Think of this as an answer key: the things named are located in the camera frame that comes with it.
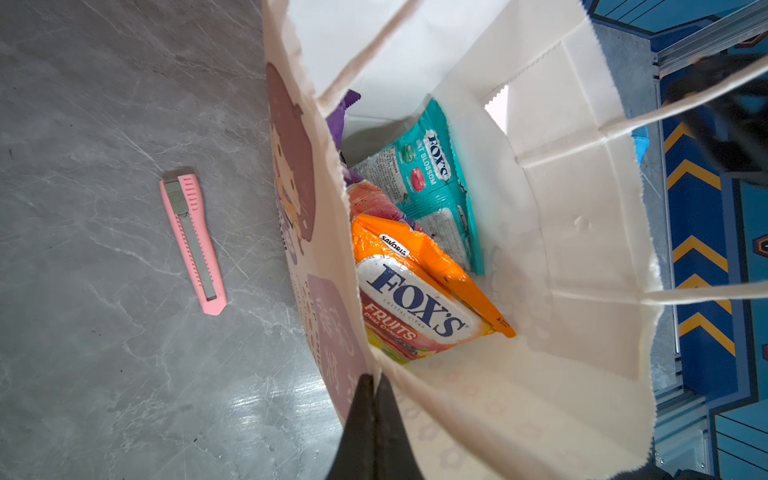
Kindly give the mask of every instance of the purple printed label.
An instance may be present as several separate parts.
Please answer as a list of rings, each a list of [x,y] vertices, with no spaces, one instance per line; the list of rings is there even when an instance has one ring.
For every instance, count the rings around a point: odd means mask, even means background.
[[[320,373],[333,405],[343,418],[349,413],[357,379],[367,373],[366,358],[358,344],[336,285],[307,275],[320,345]]]

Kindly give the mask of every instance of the teal candy bag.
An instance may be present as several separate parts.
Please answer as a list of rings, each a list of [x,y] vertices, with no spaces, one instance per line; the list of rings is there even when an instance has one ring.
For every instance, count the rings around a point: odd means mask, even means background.
[[[379,187],[464,270],[485,273],[464,173],[434,99],[413,128],[352,170]]]

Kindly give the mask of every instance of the orange candy bag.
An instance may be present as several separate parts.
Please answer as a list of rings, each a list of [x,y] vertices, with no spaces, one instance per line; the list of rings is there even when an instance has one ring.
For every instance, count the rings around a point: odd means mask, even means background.
[[[368,340],[397,362],[497,331],[516,335],[429,235],[363,214],[352,221],[352,239]]]

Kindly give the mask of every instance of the bag handle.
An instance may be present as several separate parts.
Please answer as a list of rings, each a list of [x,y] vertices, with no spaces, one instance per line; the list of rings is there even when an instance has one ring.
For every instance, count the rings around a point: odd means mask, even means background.
[[[331,85],[317,99],[317,107],[323,117],[327,117],[336,110],[352,82],[376,58],[382,48],[384,48],[384,45],[386,45],[386,42],[400,27],[413,17],[423,2],[424,0],[406,0],[406,3],[382,27],[379,33],[376,34],[376,37],[342,68],[331,82]]]
[[[518,163],[523,168],[531,168],[546,164],[558,158],[586,150],[598,144],[603,144],[622,135],[632,132],[635,128],[652,124],[665,118],[673,117],[692,108],[699,107],[719,96],[732,91],[749,81],[758,78],[768,72],[768,55],[755,60],[750,66],[742,68],[738,72],[728,76],[720,83],[715,84],[697,94],[690,95],[682,100],[663,106],[657,110],[640,115],[630,120],[621,120],[608,123],[596,131],[581,131],[570,134],[559,141],[554,141],[545,147],[531,149],[518,155]]]
[[[575,300],[591,300],[603,303],[641,303],[644,305],[688,305],[710,300],[756,300],[768,298],[768,282],[741,283],[739,285],[703,286],[656,292],[611,292],[590,288],[557,288],[552,295]]]

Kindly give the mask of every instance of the pink plastic handle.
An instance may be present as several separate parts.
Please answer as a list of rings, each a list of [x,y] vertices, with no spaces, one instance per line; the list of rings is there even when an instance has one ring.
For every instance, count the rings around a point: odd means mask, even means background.
[[[197,267],[192,258],[192,252],[190,252],[189,245],[187,244],[187,238],[184,235],[181,220],[179,220],[178,215],[174,213],[174,209],[170,205],[168,194],[165,191],[165,182],[161,181],[160,193],[163,197],[165,211],[168,214],[168,220],[170,220],[170,227],[174,230],[174,234],[176,235],[176,241],[179,244],[181,256],[184,258],[184,263],[187,264],[187,272],[190,274],[192,286],[197,294],[197,299],[200,301],[200,306],[203,308],[203,312],[208,315],[218,315],[227,305],[227,295],[224,292],[224,281],[222,280],[221,272],[219,271],[219,263],[216,260],[214,245],[210,242],[208,227],[205,224],[203,193],[200,191],[197,177],[193,174],[180,175],[179,183],[181,184],[181,190],[184,192],[184,198],[187,199],[187,206],[190,209],[190,218],[192,219],[192,225],[195,234],[197,235],[197,239],[193,238],[192,241],[200,242],[200,248],[203,251],[203,257],[205,258],[205,267],[208,269],[210,279],[214,284],[214,291],[216,292],[215,299],[208,300],[205,297],[203,282],[200,280],[200,274],[197,272]]]

